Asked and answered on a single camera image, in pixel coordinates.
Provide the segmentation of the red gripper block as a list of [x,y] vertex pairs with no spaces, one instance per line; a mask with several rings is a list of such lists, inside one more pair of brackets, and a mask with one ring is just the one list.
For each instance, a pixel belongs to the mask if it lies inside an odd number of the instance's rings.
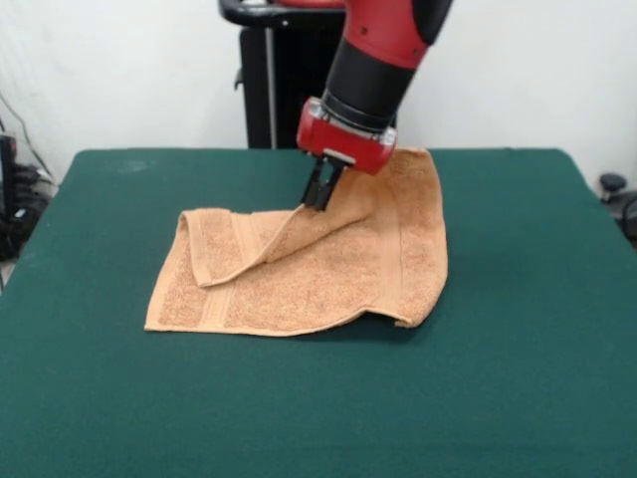
[[389,161],[397,142],[397,131],[368,132],[346,125],[331,116],[320,99],[305,102],[297,132],[300,149],[315,156],[301,204],[325,211],[343,173],[336,162],[324,163],[323,156],[367,174],[376,174]]

